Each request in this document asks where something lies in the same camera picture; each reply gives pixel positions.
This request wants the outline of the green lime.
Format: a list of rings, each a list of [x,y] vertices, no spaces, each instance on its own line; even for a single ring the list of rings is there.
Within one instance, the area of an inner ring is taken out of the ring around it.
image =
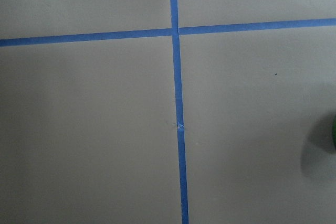
[[[332,121],[332,143],[334,149],[336,150],[336,116],[333,118]]]

